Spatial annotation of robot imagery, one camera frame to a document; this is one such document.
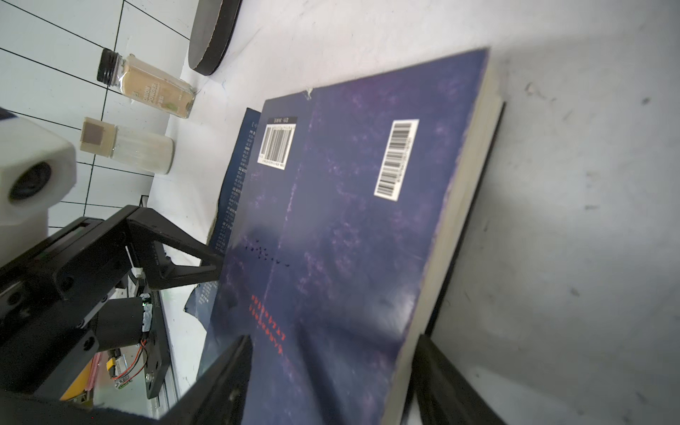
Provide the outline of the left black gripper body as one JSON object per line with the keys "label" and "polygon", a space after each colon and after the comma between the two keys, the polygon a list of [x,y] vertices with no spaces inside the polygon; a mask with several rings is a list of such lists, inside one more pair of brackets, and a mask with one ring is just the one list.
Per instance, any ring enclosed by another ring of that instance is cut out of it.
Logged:
{"label": "left black gripper body", "polygon": [[89,322],[130,269],[124,214],[81,218],[1,269],[1,387],[61,396],[100,343]]}

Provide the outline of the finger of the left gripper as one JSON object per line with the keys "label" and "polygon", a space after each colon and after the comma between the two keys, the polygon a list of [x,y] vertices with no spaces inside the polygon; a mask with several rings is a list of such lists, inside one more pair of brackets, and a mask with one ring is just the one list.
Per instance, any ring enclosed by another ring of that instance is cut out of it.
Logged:
{"label": "finger of the left gripper", "polygon": [[216,281],[223,256],[152,208],[129,205],[124,224],[132,265],[143,269],[152,290]]}

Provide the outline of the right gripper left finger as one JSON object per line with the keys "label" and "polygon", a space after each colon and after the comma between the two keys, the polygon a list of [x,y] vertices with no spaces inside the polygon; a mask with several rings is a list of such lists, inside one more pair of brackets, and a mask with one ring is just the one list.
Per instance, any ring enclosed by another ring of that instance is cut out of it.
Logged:
{"label": "right gripper left finger", "polygon": [[159,423],[239,425],[244,417],[252,360],[251,338],[239,336]]}

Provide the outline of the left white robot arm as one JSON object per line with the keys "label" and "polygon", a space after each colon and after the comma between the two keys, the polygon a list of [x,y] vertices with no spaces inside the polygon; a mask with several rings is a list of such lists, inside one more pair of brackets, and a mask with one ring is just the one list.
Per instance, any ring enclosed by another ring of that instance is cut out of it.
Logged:
{"label": "left white robot arm", "polygon": [[155,322],[140,299],[115,299],[139,267],[143,288],[216,280],[223,257],[153,209],[83,217],[1,269],[1,387],[60,398],[98,352],[135,345]]}

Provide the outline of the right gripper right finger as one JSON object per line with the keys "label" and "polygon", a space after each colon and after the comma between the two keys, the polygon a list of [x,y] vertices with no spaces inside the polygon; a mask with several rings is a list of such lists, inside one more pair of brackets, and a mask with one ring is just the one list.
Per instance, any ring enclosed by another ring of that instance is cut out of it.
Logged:
{"label": "right gripper right finger", "polygon": [[429,336],[419,336],[412,368],[424,424],[505,425]]}

